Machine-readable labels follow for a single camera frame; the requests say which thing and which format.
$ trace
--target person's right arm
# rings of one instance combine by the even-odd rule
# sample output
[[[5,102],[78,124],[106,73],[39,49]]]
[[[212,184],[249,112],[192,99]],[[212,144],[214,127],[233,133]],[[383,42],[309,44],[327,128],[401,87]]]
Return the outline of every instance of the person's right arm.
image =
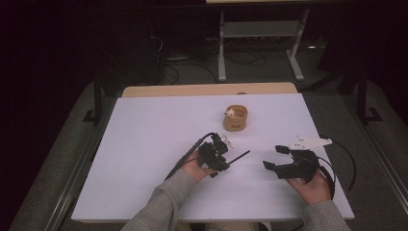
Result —
[[[306,203],[303,211],[303,230],[350,230],[336,204],[331,200],[326,178],[319,170],[307,184],[296,179],[287,181]]]

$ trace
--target person's right hand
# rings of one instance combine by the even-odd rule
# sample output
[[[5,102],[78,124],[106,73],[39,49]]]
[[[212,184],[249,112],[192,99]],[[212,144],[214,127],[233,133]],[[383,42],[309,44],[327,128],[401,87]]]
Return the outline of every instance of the person's right hand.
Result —
[[[315,176],[309,183],[305,183],[303,179],[301,179],[301,182],[297,179],[286,179],[286,181],[297,191],[303,201],[308,205],[331,200],[327,180],[320,170],[316,171]]]

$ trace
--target forearm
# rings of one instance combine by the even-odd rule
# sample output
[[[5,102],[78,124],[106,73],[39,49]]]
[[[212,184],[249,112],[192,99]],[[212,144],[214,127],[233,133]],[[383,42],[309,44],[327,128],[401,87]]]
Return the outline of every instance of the forearm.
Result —
[[[146,206],[129,220],[122,231],[173,230],[179,209],[195,185],[195,180],[184,170],[177,170],[156,187]]]
[[[349,231],[339,209],[332,200],[308,205],[303,212],[304,230]]]

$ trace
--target hand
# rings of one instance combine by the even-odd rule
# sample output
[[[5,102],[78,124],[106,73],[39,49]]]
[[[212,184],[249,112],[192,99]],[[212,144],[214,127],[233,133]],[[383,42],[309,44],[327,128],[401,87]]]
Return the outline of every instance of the hand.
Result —
[[[303,201],[310,205],[322,201],[331,200],[330,189],[327,180],[320,170],[316,171],[312,181],[305,183],[303,179],[286,179],[286,181],[297,191]]]
[[[185,164],[181,166],[181,169],[184,170],[188,175],[192,176],[195,181],[198,183],[204,177],[215,173],[216,171],[210,168],[202,168],[198,165],[197,162],[198,151],[192,152],[192,154],[187,158]]]

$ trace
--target person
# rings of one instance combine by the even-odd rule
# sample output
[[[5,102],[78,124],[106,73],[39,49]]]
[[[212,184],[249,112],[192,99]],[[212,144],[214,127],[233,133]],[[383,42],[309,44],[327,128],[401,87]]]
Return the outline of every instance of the person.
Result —
[[[186,163],[173,176],[155,188],[146,206],[130,219],[121,231],[169,231],[189,229],[186,223],[178,223],[179,210],[192,189],[204,177],[215,173],[210,168],[202,168],[195,160],[194,151]],[[287,179],[306,204],[303,211],[303,230],[350,230],[331,200],[326,179],[317,171],[312,181],[305,184],[297,179]],[[206,230],[256,230],[250,222],[221,222],[206,226]]]

